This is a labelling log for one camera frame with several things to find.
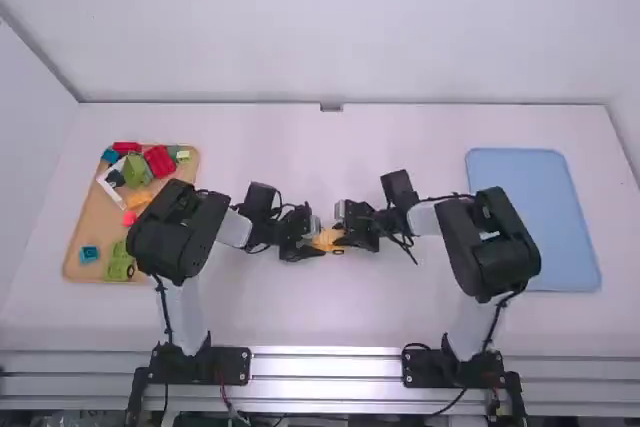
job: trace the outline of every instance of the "red lego brick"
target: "red lego brick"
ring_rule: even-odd
[[[129,152],[142,152],[142,146],[137,142],[114,142],[111,148],[120,155],[127,155]]]
[[[167,152],[167,148],[164,145],[155,145],[144,153],[144,159],[149,164],[153,175],[161,179],[167,175],[175,172],[176,164]]]

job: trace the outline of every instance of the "white wall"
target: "white wall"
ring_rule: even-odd
[[[73,97],[0,19],[0,306],[77,109]]]
[[[0,3],[84,100],[593,100],[640,169],[640,0]]]

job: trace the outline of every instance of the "wooden tray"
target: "wooden tray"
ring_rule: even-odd
[[[142,151],[153,147],[153,145],[143,145]],[[154,179],[151,183],[144,187],[153,193],[158,193],[164,184],[171,178],[181,179],[186,182],[193,183],[198,171],[200,163],[200,153],[191,146],[183,145],[182,150],[191,152],[191,160],[187,163],[177,164],[176,171],[163,179]],[[109,282],[104,279],[104,273],[109,264],[111,257],[111,249],[113,244],[127,237],[128,228],[122,225],[122,216],[124,212],[116,205],[116,203],[107,195],[102,187],[95,181],[109,165],[105,161],[100,161],[96,173],[93,176],[89,192],[84,201],[80,218],[76,225],[73,237],[69,242],[67,254],[63,265],[62,272],[68,280],[72,282]],[[117,192],[121,197],[127,198],[128,195],[135,192],[126,186],[118,187]],[[144,206],[135,209],[136,213],[144,210]],[[80,249],[85,245],[95,245],[100,250],[100,258],[89,264],[80,262]],[[145,283],[147,276],[136,269],[133,278],[128,282],[114,283]]]

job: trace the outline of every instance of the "blue tray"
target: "blue tray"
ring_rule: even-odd
[[[565,158],[543,149],[467,153],[472,192],[502,187],[540,249],[542,271],[528,290],[594,292],[600,269]]]

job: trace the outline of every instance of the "metal extrusion frame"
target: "metal extrusion frame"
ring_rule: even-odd
[[[407,389],[401,349],[252,347],[251,379],[229,387],[247,412],[429,414],[457,390]],[[0,409],[120,410],[149,352],[0,351]],[[505,356],[522,376],[529,415],[640,416],[640,358]],[[448,413],[483,415],[486,392],[470,390]],[[149,386],[144,409],[161,410]],[[171,411],[224,411],[215,386],[170,386]]]

